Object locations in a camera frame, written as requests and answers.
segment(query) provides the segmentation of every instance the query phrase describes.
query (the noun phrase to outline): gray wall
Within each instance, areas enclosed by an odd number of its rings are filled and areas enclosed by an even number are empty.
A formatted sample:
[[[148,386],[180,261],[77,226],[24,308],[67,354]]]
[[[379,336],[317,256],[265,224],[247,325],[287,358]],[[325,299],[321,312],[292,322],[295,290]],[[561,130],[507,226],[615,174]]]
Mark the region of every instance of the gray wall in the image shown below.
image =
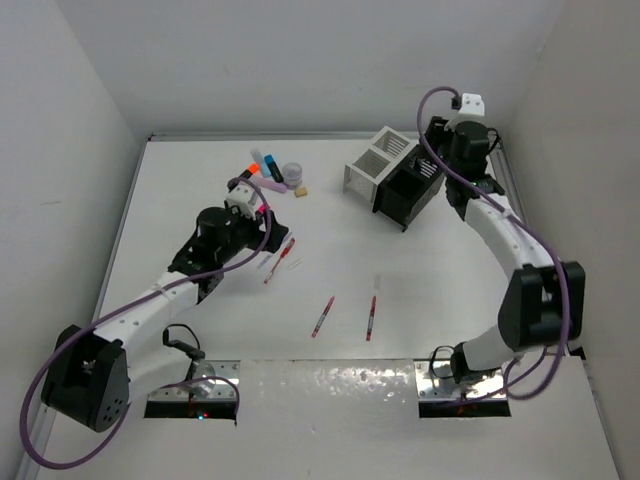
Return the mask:
[[[91,318],[140,147],[53,0],[2,2],[0,65],[0,478],[9,478],[22,396],[60,330]]]
[[[501,124],[524,93],[562,6],[560,0],[57,1],[140,134],[413,130],[421,95],[442,83],[482,92],[489,120]],[[444,110],[448,100],[434,103]]]
[[[627,479],[640,478],[638,23],[634,0],[567,1],[507,142],[529,219],[587,271],[583,344]]]

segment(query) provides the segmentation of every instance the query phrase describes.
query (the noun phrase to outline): white table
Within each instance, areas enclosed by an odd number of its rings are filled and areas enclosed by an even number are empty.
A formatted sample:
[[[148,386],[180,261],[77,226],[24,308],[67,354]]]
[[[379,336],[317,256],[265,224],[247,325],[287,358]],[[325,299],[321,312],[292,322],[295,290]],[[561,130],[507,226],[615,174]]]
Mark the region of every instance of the white table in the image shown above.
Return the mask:
[[[266,191],[296,245],[268,268],[227,274],[180,321],[208,358],[240,360],[238,427],[223,420],[143,419],[144,402],[89,464],[38,478],[617,478],[579,359],[548,392],[512,402],[511,418],[419,420],[412,358],[478,335],[496,321],[506,279],[443,191],[405,233],[342,192],[364,140],[150,142],[135,184],[102,311],[153,283],[207,206],[250,163],[249,151],[300,163],[309,195]],[[302,259],[300,266],[286,265]],[[382,285],[371,342],[373,279]],[[314,340],[329,297],[336,302]],[[293,359],[321,360],[290,362]],[[527,383],[535,384],[535,377]],[[70,460],[99,435],[58,415],[46,456]]]

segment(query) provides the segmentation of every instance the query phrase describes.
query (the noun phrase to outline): black cable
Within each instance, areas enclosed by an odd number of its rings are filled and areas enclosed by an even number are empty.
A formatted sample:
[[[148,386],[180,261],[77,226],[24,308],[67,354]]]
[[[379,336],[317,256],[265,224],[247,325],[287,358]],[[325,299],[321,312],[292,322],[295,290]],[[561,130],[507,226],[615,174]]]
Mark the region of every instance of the black cable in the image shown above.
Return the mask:
[[[443,348],[450,348],[453,351],[453,347],[451,345],[440,345],[439,347],[437,347],[433,351],[433,354],[431,355],[431,359],[429,360],[429,374],[431,376],[433,376],[433,377],[439,378],[440,380],[449,380],[449,379],[453,378],[453,375],[449,375],[449,376],[446,376],[446,377],[441,377],[433,369],[433,362],[435,362],[435,360],[436,360],[436,355]]]
[[[487,155],[491,155],[491,153],[496,149],[496,147],[498,146],[498,143],[502,142],[502,137],[500,137],[500,134],[498,133],[498,131],[493,128],[490,127],[487,129],[490,132],[493,132],[496,134],[496,139],[493,141],[493,143],[491,144],[491,146],[489,147],[489,151],[487,152]]]
[[[200,340],[198,340],[198,336],[196,335],[196,332],[194,332],[193,329],[189,325],[186,325],[184,323],[170,323],[169,325],[167,325],[167,327],[164,329],[164,331],[166,332],[171,327],[182,327],[182,328],[186,328],[187,330],[189,330],[189,333],[191,333],[191,335],[193,335],[193,338],[196,341],[196,347],[198,347],[198,350],[201,350],[201,348],[200,348],[200,346],[201,346],[200,345]]]

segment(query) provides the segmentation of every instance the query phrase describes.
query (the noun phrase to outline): clear plastic container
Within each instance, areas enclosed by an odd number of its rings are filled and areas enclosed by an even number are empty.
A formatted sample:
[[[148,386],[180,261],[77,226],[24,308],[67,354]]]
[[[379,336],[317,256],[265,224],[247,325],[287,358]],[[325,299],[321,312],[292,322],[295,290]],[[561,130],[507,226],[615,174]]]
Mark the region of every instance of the clear plastic container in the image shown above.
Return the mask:
[[[289,190],[295,190],[302,185],[302,167],[297,163],[287,163],[282,167],[282,178]]]

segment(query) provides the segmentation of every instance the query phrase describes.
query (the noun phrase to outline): pink object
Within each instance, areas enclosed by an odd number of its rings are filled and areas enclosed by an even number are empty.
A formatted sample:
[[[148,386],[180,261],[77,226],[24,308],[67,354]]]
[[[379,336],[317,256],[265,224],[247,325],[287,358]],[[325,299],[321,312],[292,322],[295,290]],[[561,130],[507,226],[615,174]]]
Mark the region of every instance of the pink object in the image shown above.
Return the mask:
[[[266,178],[254,177],[251,181],[261,188],[273,190],[278,193],[285,193],[288,190],[288,187],[284,183],[276,183]]]

